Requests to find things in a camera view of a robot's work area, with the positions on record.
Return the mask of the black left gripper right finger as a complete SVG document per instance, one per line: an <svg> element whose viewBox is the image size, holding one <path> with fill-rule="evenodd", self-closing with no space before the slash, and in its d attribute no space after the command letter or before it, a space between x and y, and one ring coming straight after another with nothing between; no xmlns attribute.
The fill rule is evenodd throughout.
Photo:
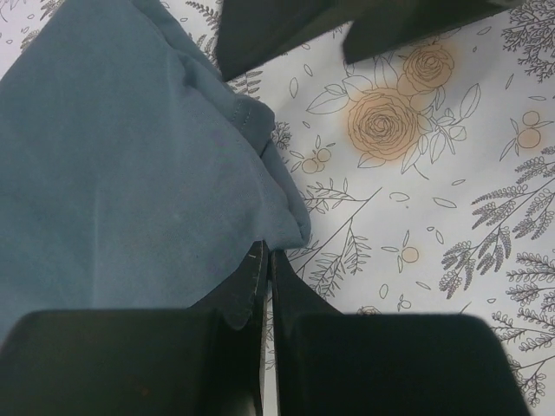
<svg viewBox="0 0 555 416"><path fill-rule="evenodd" d="M339 312L271 255L282 415L526 415L493 331L461 314Z"/></svg>

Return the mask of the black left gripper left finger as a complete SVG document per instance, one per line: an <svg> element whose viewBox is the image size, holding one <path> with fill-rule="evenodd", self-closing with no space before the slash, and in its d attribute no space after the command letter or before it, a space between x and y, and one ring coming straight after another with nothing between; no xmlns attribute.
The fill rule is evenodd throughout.
<svg viewBox="0 0 555 416"><path fill-rule="evenodd" d="M4 415L259 415L265 245L187 309L32 312L1 348Z"/></svg>

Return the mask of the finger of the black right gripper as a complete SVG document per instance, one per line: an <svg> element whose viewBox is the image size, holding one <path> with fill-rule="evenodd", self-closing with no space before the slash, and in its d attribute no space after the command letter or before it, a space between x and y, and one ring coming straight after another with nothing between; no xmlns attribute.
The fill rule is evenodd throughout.
<svg viewBox="0 0 555 416"><path fill-rule="evenodd" d="M215 53L230 81L363 15L371 1L223 2Z"/></svg>
<svg viewBox="0 0 555 416"><path fill-rule="evenodd" d="M366 1L343 40L343 57L356 63L519 7L521 1Z"/></svg>

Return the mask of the dark teal t shirt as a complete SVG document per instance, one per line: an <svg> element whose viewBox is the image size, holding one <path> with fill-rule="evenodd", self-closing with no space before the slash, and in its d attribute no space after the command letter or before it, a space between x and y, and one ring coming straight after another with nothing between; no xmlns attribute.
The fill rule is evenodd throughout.
<svg viewBox="0 0 555 416"><path fill-rule="evenodd" d="M1 81L1 331L185 308L310 217L271 134L157 1L66 1Z"/></svg>

